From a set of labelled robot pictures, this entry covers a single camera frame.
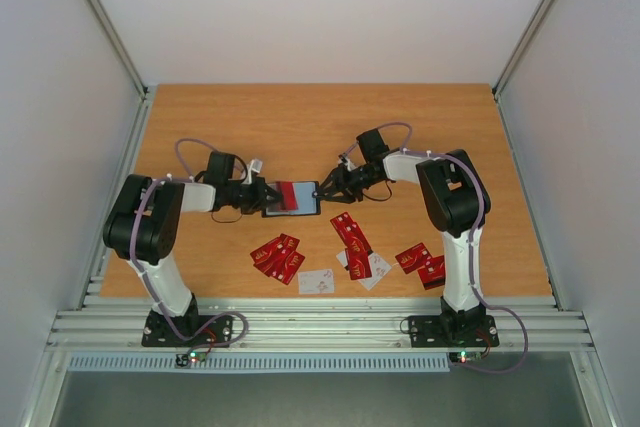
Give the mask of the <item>red card magnetic stripe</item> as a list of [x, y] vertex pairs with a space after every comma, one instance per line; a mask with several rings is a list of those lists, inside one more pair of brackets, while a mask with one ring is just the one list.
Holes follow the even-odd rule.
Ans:
[[295, 193], [295, 183], [289, 181], [278, 181], [276, 188], [282, 193], [283, 196], [283, 210], [293, 211], [298, 209], [298, 202]]

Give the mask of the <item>black leather card holder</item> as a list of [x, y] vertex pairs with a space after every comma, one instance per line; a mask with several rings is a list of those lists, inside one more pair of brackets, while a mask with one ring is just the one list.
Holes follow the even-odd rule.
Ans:
[[277, 181], [268, 184], [281, 197], [262, 210], [265, 218], [316, 216], [321, 213], [317, 181]]

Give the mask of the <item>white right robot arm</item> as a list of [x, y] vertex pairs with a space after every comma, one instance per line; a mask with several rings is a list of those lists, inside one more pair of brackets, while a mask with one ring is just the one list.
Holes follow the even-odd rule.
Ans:
[[490, 331], [495, 322], [479, 284], [479, 243], [491, 201], [468, 154], [462, 149], [446, 154], [392, 149], [379, 129], [360, 134], [355, 145], [363, 165], [354, 165], [343, 153], [338, 166], [319, 184], [316, 198], [351, 204], [362, 201], [366, 190], [378, 183], [414, 183], [442, 237], [441, 257], [430, 256], [421, 244], [396, 257], [405, 272], [419, 273], [425, 289], [443, 290], [439, 315], [410, 319], [413, 345], [461, 347], [480, 341], [496, 345], [497, 337]]

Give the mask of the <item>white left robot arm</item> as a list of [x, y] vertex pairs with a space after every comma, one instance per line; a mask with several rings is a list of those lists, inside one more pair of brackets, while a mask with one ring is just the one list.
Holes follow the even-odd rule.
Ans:
[[153, 300], [145, 345], [189, 345], [213, 321], [199, 314], [184, 283], [173, 248], [183, 213], [214, 213], [231, 207], [242, 215], [280, 204], [283, 195], [259, 175], [262, 162], [245, 163], [214, 151], [206, 168], [188, 182], [170, 176], [130, 174], [116, 197], [102, 233], [104, 245], [132, 267]]

